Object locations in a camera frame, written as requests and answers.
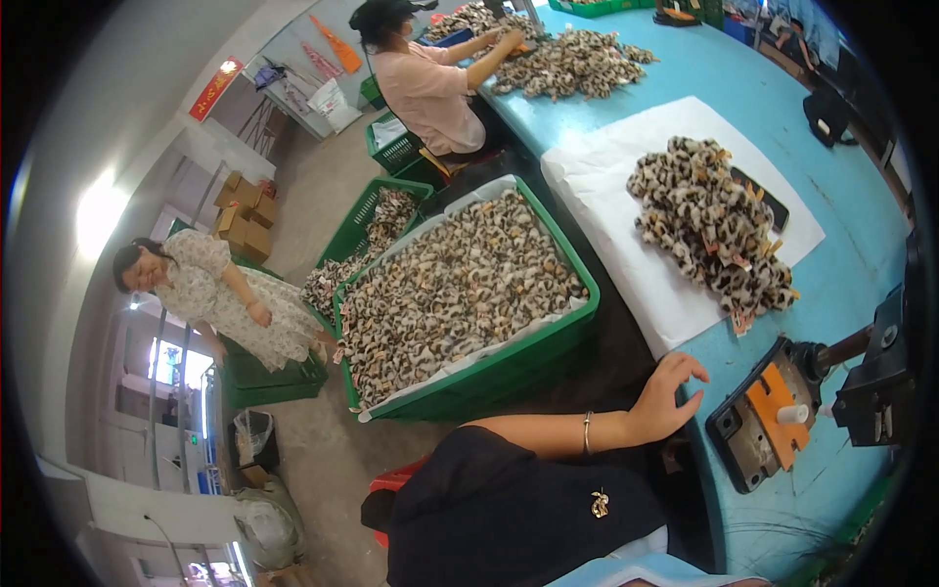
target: woman in pink shirt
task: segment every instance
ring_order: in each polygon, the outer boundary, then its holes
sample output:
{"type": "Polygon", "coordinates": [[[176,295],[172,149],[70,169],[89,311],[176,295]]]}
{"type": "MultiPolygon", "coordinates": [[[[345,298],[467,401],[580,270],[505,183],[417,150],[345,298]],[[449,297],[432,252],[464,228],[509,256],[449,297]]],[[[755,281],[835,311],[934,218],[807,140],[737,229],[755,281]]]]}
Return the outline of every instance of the woman in pink shirt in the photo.
{"type": "Polygon", "coordinates": [[[467,96],[495,73],[524,35],[511,30],[496,43],[497,33],[491,32],[446,49],[423,47],[406,39],[417,10],[408,0],[368,0],[352,14],[349,26],[371,50],[378,87],[392,112],[434,155],[449,163],[468,162],[497,147],[498,133],[487,132],[467,96]],[[469,67],[454,65],[492,44],[492,51],[469,67]]]}

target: woman in floral dress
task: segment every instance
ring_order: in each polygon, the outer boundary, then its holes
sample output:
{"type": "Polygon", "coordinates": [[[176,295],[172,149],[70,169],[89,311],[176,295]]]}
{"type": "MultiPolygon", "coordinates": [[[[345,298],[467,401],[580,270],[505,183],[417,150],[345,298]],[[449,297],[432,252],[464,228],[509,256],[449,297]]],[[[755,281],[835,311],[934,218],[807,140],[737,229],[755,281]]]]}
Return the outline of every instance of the woman in floral dress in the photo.
{"type": "Polygon", "coordinates": [[[115,254],[114,277],[123,293],[154,291],[167,312],[209,341],[219,365],[226,351],[212,328],[271,372],[287,359],[305,361],[310,349],[325,363],[336,344],[300,300],[298,287],[235,265],[228,242],[196,230],[180,230],[163,243],[134,239],[115,254]]]}

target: gold brooch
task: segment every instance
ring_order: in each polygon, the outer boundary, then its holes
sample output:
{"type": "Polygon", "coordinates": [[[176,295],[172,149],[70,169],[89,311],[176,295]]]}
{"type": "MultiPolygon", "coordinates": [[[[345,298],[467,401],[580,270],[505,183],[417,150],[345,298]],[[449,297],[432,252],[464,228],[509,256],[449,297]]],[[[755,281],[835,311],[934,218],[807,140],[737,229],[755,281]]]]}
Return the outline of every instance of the gold brooch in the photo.
{"type": "Polygon", "coordinates": [[[596,500],[593,501],[593,505],[590,506],[590,511],[593,512],[593,515],[597,518],[601,518],[608,514],[607,503],[609,503],[609,496],[603,493],[603,488],[600,487],[600,491],[595,491],[591,495],[596,498],[596,500]]]}

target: bracelet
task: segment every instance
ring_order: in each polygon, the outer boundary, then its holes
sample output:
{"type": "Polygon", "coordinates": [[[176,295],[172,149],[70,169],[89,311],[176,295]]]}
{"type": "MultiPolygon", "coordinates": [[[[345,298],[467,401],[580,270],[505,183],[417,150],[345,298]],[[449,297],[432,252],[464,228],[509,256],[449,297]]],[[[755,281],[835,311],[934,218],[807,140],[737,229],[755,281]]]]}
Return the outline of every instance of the bracelet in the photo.
{"type": "Polygon", "coordinates": [[[584,455],[592,455],[593,452],[590,450],[590,441],[587,440],[587,434],[590,431],[590,417],[593,415],[593,412],[589,409],[584,415],[584,455]]]}

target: black bag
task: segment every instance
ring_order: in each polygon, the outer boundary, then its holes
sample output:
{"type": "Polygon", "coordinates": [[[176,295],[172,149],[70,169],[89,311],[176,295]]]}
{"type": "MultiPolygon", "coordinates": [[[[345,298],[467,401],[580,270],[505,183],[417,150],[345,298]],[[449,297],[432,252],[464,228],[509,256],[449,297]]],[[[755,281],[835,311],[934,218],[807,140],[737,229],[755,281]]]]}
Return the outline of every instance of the black bag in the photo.
{"type": "Polygon", "coordinates": [[[820,83],[811,96],[802,100],[802,110],[812,134],[826,147],[831,148],[835,143],[857,145],[855,139],[841,138],[848,130],[851,106],[831,85],[820,83]]]}

